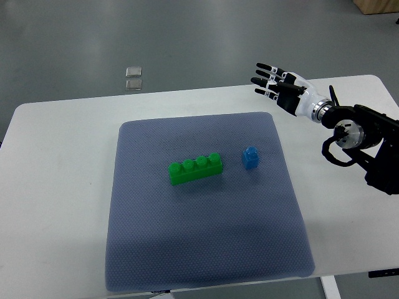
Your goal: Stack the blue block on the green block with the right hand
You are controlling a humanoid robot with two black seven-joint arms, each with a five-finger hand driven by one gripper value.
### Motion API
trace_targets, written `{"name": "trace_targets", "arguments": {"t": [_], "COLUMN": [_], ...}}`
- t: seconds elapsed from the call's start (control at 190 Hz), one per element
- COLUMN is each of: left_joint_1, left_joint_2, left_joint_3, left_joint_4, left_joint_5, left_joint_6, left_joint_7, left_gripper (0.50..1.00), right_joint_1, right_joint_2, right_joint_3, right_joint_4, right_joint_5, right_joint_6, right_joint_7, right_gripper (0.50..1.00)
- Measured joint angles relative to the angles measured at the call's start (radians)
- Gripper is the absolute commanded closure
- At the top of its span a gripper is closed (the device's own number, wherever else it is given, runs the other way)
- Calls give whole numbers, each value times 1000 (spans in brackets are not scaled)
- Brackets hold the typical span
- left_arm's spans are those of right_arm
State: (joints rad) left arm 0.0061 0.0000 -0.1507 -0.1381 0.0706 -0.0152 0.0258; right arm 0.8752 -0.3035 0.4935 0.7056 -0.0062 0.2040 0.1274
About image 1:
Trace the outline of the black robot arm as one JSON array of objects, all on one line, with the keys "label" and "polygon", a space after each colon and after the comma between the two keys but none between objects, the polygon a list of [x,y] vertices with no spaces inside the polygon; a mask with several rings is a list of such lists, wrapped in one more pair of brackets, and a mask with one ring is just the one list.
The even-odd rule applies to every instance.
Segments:
[{"label": "black robot arm", "polygon": [[363,105],[342,106],[333,86],[332,106],[320,112],[321,124],[333,129],[322,155],[332,164],[358,164],[366,183],[388,195],[398,194],[398,120]]}]

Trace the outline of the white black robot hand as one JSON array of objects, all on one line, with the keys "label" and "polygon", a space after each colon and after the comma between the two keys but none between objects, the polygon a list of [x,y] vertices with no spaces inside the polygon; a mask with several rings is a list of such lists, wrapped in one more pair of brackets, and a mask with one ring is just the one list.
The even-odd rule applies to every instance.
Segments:
[{"label": "white black robot hand", "polygon": [[255,92],[276,102],[277,106],[294,116],[306,116],[320,123],[322,110],[333,106],[333,101],[318,93],[308,80],[294,72],[257,63],[256,77],[251,82]]}]

